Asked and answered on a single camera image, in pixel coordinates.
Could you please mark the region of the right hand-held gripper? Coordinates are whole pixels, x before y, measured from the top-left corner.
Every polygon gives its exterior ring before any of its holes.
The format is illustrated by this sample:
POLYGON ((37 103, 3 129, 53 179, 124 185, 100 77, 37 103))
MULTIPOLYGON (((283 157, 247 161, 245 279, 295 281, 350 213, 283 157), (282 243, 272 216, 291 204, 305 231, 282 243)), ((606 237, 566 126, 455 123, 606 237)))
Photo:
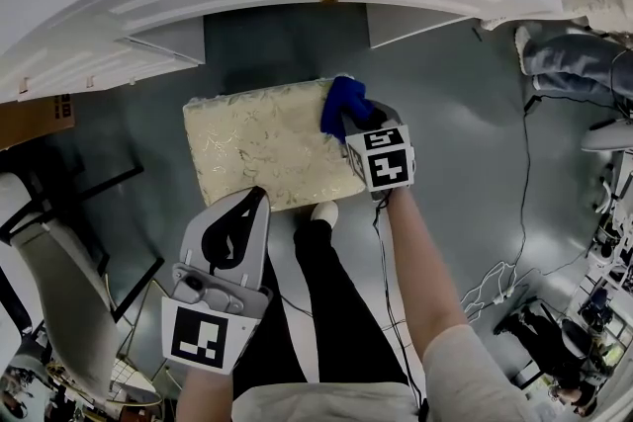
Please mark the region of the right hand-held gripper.
POLYGON ((345 148, 353 173, 377 203, 396 188, 414 182, 414 148, 409 129, 391 107, 371 102, 374 110, 367 123, 342 114, 345 148))

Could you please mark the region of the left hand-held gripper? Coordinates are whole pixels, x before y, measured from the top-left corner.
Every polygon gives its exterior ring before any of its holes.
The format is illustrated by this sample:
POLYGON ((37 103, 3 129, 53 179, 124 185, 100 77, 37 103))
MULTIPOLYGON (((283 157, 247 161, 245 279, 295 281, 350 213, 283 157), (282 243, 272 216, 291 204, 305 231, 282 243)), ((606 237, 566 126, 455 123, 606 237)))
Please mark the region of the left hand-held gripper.
POLYGON ((258 186, 229 194, 195 216, 162 299, 163 357, 227 376, 272 299, 263 286, 271 207, 258 186))

